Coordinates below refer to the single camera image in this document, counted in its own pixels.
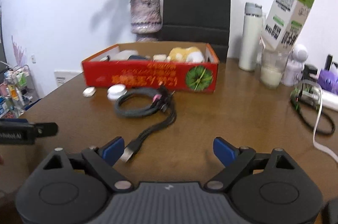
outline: black cable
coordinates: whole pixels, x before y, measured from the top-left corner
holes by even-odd
[[[148,96],[153,99],[153,103],[149,106],[136,110],[124,111],[120,108],[122,103],[124,103],[131,97],[135,97],[136,95]],[[151,88],[139,88],[128,91],[125,95],[123,95],[116,101],[115,103],[116,113],[127,118],[149,116],[156,113],[159,110],[163,111],[164,113],[170,111],[169,116],[164,121],[145,129],[138,135],[136,139],[132,140],[126,146],[126,148],[124,149],[124,153],[121,156],[122,161],[126,162],[132,156],[134,156],[140,150],[143,142],[147,139],[147,137],[150,134],[159,131],[161,129],[165,129],[175,122],[177,114],[175,110],[175,103],[172,99],[172,95],[173,94],[169,93],[169,91],[164,86],[161,86],[158,90]]]
[[[291,97],[291,98],[290,98],[290,102],[291,102],[293,108],[295,109],[295,111],[298,113],[298,115],[299,115],[300,119],[302,120],[302,122],[303,122],[308,128],[310,128],[310,129],[313,131],[313,130],[314,130],[314,126],[311,125],[311,124],[304,118],[303,114],[301,113],[300,105],[299,105],[298,103],[302,103],[302,104],[304,104],[304,105],[306,105],[306,106],[309,106],[309,107],[311,107],[311,108],[313,108],[313,109],[316,109],[316,107],[313,106],[313,105],[312,105],[311,103],[309,103],[309,102],[306,102],[306,101],[304,101],[304,100],[302,100],[302,99],[298,99],[297,97]],[[323,131],[323,130],[317,128],[316,133],[321,134],[321,135],[332,135],[332,134],[335,132],[335,130],[336,130],[336,125],[335,125],[334,121],[333,121],[332,118],[331,118],[327,113],[325,113],[324,111],[322,111],[321,116],[325,117],[325,118],[329,121],[329,123],[331,124],[332,130],[331,130],[331,131]]]

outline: vase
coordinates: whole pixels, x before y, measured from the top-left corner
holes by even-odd
[[[130,5],[131,32],[136,34],[136,41],[157,41],[155,33],[162,28],[159,0],[132,0]]]

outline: glass of milk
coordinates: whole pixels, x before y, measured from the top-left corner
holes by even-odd
[[[275,89],[279,85],[288,62],[289,54],[289,52],[263,49],[261,82],[268,88]]]

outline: black paper bag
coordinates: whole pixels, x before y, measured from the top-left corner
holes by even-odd
[[[209,43],[225,61],[230,4],[231,0],[163,0],[162,40]]]

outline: milk carton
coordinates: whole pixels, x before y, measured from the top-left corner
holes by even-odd
[[[274,0],[262,38],[270,50],[292,50],[314,0]]]

